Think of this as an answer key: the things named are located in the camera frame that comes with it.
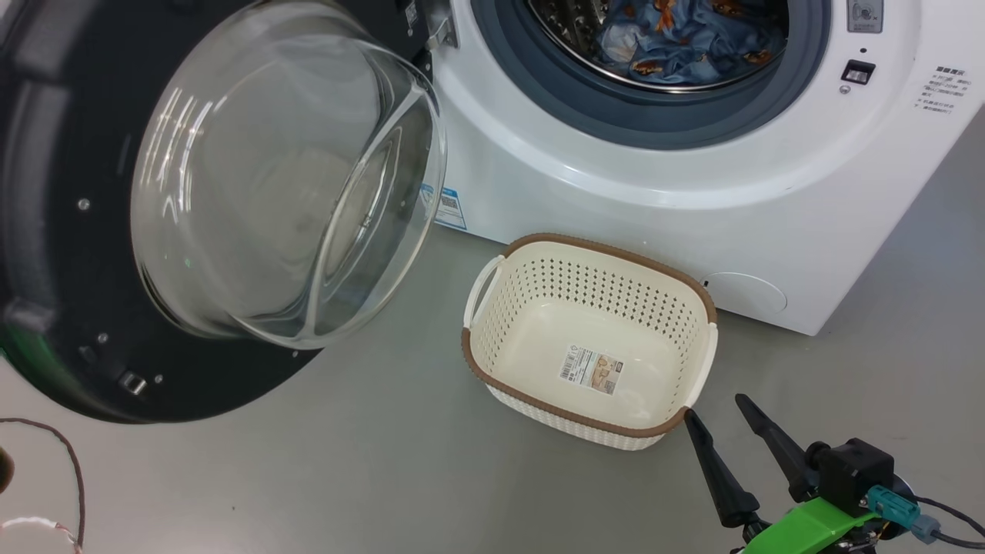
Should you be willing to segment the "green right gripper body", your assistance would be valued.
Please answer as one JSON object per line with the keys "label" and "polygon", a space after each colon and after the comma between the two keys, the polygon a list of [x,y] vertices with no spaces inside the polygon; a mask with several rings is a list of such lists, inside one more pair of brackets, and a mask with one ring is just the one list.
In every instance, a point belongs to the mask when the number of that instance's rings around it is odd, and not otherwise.
{"label": "green right gripper body", "polygon": [[731,499],[731,526],[742,527],[739,553],[875,553],[876,513],[862,497],[819,497],[767,525],[753,496]]}

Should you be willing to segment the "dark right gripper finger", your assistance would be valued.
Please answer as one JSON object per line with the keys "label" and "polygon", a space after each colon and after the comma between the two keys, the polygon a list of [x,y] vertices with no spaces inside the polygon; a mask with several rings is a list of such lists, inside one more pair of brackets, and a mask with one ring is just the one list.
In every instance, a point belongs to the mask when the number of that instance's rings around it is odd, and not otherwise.
{"label": "dark right gripper finger", "polygon": [[726,529],[735,529],[760,523],[757,515],[759,501],[739,484],[718,455],[711,432],[699,414],[692,409],[687,410],[685,425],[721,525]]}
{"label": "dark right gripper finger", "polygon": [[788,482],[788,492],[794,502],[808,502],[817,495],[819,476],[809,467],[805,450],[784,432],[746,394],[735,395],[736,406],[746,419],[750,430],[763,439]]}

